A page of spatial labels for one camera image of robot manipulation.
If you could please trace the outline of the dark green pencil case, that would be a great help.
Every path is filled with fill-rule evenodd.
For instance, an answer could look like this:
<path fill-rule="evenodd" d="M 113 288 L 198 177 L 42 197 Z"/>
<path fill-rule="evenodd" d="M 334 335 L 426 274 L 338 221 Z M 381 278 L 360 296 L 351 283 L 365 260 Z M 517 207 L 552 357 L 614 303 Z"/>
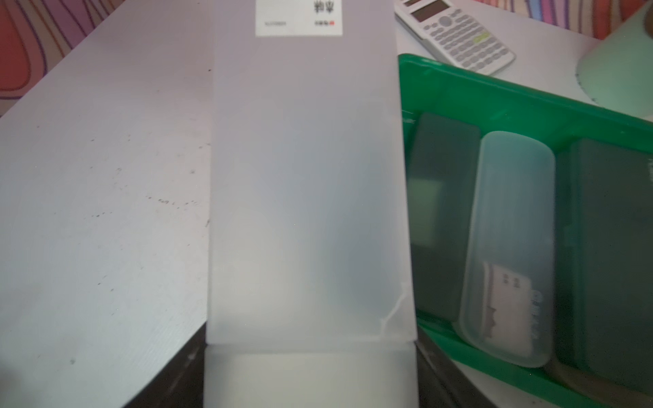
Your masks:
<path fill-rule="evenodd" d="M 580 139 L 556 165 L 556 356 L 651 394 L 652 156 Z"/>
<path fill-rule="evenodd" d="M 456 321 L 481 147 L 478 127 L 425 113 L 407 159 L 407 200 L 417 310 Z"/>

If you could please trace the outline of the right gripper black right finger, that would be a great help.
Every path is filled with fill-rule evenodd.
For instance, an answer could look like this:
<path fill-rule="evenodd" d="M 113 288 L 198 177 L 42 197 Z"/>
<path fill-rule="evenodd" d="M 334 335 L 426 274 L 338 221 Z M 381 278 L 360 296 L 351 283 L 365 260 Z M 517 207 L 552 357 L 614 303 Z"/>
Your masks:
<path fill-rule="evenodd" d="M 431 338 L 419 338 L 416 348 L 420 407 L 496 407 Z"/>

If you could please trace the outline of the frosted white pencil case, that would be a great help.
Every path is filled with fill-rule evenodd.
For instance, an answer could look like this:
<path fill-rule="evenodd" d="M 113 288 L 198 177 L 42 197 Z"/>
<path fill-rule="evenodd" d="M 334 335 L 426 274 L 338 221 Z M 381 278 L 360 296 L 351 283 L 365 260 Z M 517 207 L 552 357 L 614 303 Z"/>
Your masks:
<path fill-rule="evenodd" d="M 494 131 L 481 140 L 454 328 L 479 350 L 521 367 L 553 349 L 555 156 L 544 143 Z"/>

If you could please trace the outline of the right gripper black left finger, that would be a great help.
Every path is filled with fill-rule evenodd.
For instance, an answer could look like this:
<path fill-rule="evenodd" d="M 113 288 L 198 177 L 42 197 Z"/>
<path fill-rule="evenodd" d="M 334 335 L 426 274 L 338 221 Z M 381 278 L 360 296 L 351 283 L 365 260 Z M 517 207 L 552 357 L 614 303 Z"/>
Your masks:
<path fill-rule="evenodd" d="M 125 408 L 203 407 L 206 324 Z"/>

